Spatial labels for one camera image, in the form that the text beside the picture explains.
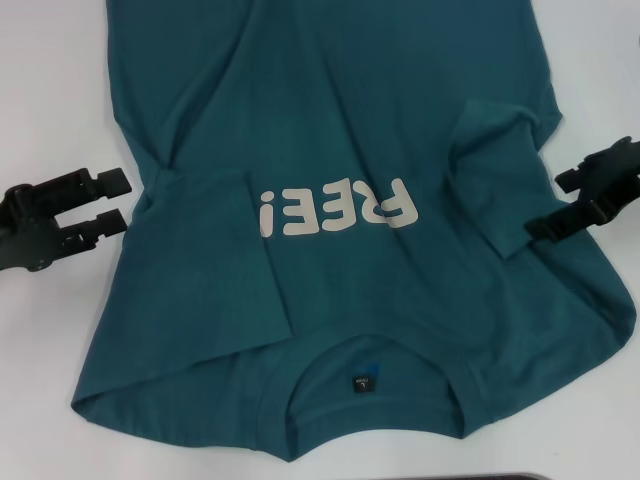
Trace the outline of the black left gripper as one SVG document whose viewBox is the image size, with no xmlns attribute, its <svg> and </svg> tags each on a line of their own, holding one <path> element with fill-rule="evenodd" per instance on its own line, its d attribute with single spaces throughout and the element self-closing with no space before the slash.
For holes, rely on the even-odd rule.
<svg viewBox="0 0 640 480">
<path fill-rule="evenodd" d="M 126 222 L 118 209 L 62 229 L 54 217 L 131 191 L 121 168 L 96 178 L 82 168 L 38 185 L 11 187 L 1 201 L 1 269 L 38 272 L 64 258 L 65 251 L 92 250 L 100 236 L 125 232 Z"/>
</svg>

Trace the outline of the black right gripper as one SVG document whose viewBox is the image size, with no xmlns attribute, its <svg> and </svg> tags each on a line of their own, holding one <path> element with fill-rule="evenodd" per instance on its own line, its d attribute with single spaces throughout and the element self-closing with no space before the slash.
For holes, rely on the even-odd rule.
<svg viewBox="0 0 640 480">
<path fill-rule="evenodd" d="M 638 175 L 639 142 L 627 136 L 555 177 L 564 193 L 596 193 L 591 201 L 568 204 L 526 222 L 524 228 L 534 241 L 558 243 L 591 226 L 610 223 L 639 198 Z"/>
</svg>

